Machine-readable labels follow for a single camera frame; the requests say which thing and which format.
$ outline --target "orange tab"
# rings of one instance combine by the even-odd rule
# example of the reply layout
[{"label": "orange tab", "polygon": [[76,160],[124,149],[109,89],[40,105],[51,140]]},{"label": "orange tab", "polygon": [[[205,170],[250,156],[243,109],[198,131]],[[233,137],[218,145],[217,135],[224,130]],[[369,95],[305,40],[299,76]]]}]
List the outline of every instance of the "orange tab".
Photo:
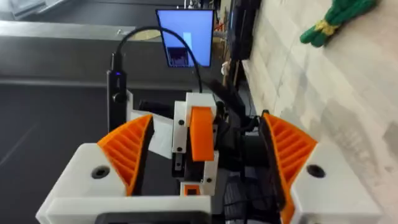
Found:
[{"label": "orange tab", "polygon": [[199,185],[186,185],[184,187],[184,195],[185,196],[200,195]]},{"label": "orange tab", "polygon": [[192,160],[194,162],[212,161],[213,114],[207,107],[193,107],[190,123]]},{"label": "orange tab", "polygon": [[126,186],[127,196],[133,193],[140,164],[145,163],[144,148],[153,132],[152,115],[145,115],[119,126],[97,142]]}]

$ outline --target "blue screen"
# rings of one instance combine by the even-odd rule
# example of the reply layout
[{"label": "blue screen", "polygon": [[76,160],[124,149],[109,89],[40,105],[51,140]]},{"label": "blue screen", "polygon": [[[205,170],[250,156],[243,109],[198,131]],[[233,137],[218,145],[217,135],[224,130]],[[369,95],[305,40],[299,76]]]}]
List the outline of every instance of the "blue screen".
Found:
[{"label": "blue screen", "polygon": [[[157,15],[159,25],[180,35],[201,66],[210,66],[213,11],[158,10]],[[169,66],[192,67],[192,59],[183,44],[171,34],[163,32],[162,35]]]}]

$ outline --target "black electronic device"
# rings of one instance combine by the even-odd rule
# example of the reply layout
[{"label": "black electronic device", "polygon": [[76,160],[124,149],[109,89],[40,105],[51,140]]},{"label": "black electronic device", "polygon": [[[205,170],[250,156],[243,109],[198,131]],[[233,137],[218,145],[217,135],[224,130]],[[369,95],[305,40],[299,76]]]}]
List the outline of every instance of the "black electronic device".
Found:
[{"label": "black electronic device", "polygon": [[261,0],[232,0],[228,19],[228,43],[232,60],[250,57],[253,26]]}]

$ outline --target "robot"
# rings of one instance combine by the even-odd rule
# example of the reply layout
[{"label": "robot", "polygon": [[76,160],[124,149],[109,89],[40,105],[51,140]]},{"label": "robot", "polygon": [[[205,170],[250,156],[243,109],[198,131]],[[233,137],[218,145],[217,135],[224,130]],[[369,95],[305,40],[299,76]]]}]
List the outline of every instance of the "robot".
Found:
[{"label": "robot", "polygon": [[[145,29],[170,31],[138,29],[122,43]],[[169,108],[172,118],[154,105],[133,110],[120,49],[108,72],[109,133],[76,150],[36,214],[41,224],[373,224],[381,218],[338,146],[266,110],[246,116],[231,85],[206,84],[220,101],[187,93]],[[142,195],[148,151],[171,160],[165,169],[179,182],[177,194]]]}]

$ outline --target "black frame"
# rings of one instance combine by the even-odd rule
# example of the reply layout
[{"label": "black frame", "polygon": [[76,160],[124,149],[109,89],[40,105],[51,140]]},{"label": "black frame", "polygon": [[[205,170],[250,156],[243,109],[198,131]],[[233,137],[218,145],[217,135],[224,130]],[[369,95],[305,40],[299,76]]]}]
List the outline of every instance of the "black frame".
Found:
[{"label": "black frame", "polygon": [[[210,61],[209,61],[209,66],[200,65],[199,62],[198,62],[198,64],[201,67],[210,68],[211,67],[211,60],[212,60],[211,48],[213,46],[213,33],[214,33],[214,16],[215,16],[214,10],[213,9],[156,9],[157,23],[159,24],[160,27],[162,27],[162,24],[160,24],[160,18],[159,18],[159,14],[158,14],[159,11],[211,11],[213,13],[213,16],[211,17],[211,37],[210,37],[211,42],[210,42]],[[167,66],[169,68],[192,68],[193,66],[187,66],[187,67],[173,67],[173,66],[170,66],[169,58],[167,56],[166,44],[164,42],[163,32],[160,32],[160,35],[162,36],[163,50],[164,50],[164,54],[166,56]]]}]

